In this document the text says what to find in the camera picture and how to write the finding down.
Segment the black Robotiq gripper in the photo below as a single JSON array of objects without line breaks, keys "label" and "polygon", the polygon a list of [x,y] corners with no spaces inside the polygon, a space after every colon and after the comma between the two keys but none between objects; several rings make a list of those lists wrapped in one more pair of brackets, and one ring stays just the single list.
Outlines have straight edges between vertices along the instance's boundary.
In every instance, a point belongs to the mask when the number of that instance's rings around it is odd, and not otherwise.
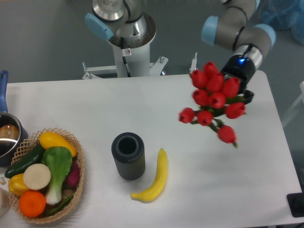
[{"label": "black Robotiq gripper", "polygon": [[223,75],[240,79],[239,93],[241,94],[236,96],[237,102],[242,102],[245,105],[252,102],[254,93],[246,88],[255,72],[256,67],[253,61],[242,55],[232,56],[222,68]]}]

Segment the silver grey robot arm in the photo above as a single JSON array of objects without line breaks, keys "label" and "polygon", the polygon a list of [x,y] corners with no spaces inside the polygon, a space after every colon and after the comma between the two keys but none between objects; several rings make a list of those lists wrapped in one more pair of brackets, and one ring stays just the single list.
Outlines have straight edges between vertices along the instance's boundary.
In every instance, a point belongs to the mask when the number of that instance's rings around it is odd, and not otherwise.
[{"label": "silver grey robot arm", "polygon": [[225,12],[221,16],[209,16],[201,32],[201,38],[211,45],[233,51],[223,66],[225,78],[240,79],[239,95],[244,104],[249,104],[254,93],[247,90],[247,84],[259,69],[276,41],[274,29],[267,24],[251,28],[247,23],[259,6],[257,0],[223,0]]}]

